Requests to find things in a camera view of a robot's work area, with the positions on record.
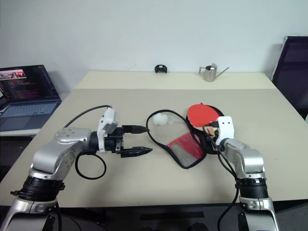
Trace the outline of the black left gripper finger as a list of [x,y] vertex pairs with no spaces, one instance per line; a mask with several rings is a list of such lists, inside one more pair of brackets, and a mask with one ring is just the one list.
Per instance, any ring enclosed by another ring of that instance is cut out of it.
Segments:
[[141,134],[149,131],[147,127],[139,125],[123,125],[122,128],[123,128],[123,133],[131,133],[131,134]]
[[130,149],[121,149],[121,158],[138,157],[151,152],[153,149],[148,147],[132,147]]

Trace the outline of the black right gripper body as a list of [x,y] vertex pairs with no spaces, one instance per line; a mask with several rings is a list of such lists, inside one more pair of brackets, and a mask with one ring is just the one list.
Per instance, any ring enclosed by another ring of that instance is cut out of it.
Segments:
[[212,143],[212,138],[208,135],[205,135],[204,138],[204,149],[207,154],[217,154],[217,149],[214,147]]

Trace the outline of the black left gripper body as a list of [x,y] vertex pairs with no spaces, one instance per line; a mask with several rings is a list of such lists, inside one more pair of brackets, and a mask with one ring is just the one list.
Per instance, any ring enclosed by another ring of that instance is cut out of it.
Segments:
[[119,154],[123,150],[122,140],[124,128],[117,127],[115,130],[104,138],[104,147],[106,151]]

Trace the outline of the black zippered paddle case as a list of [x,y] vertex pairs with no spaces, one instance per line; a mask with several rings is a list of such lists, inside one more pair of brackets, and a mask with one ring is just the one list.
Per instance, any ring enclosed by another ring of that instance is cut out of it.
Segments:
[[[163,113],[168,116],[168,123],[165,126],[156,126],[153,124],[153,116],[157,113]],[[210,126],[218,128],[218,123],[212,122]],[[186,116],[170,109],[162,109],[153,112],[146,120],[146,127],[149,129],[150,139],[166,151],[183,169],[189,169],[200,163],[208,154],[204,149],[205,135],[210,136],[205,131],[199,131],[192,127]]]

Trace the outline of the red table tennis paddle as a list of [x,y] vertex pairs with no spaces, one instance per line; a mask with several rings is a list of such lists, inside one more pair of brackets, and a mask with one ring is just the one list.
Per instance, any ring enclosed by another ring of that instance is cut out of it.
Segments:
[[192,127],[203,131],[203,126],[205,126],[205,131],[212,137],[215,136],[217,128],[209,124],[216,122],[219,116],[223,116],[221,111],[203,103],[190,106],[187,112],[187,119]]

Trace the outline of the white ball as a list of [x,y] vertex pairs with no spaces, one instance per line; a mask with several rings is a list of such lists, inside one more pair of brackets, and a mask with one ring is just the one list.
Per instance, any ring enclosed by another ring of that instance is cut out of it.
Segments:
[[157,113],[153,116],[153,124],[156,126],[165,126],[168,123],[168,116],[163,113]]

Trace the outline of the metal watering can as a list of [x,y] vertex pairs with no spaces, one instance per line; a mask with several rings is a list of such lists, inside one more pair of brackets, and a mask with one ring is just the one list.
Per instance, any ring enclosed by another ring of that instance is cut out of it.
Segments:
[[223,71],[217,74],[218,66],[215,63],[207,66],[199,67],[198,74],[207,82],[213,82],[217,77],[226,72],[229,67],[226,67]]

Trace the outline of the dark blue open laptop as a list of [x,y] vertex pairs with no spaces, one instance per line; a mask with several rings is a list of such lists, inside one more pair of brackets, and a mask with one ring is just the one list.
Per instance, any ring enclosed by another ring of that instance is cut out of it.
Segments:
[[0,91],[0,132],[40,129],[62,102],[43,65],[0,68]]

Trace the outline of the white side desk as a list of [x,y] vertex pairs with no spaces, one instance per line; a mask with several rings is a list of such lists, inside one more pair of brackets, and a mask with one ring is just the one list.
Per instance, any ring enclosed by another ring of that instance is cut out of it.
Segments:
[[9,136],[35,136],[40,132],[40,129],[27,129],[27,130],[14,130],[14,131],[2,131],[1,137]]

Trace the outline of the black mesh office chair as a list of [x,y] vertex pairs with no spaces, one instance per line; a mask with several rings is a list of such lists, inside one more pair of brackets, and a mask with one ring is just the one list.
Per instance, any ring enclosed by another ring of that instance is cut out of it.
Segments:
[[287,36],[272,83],[305,119],[308,116],[308,36]]

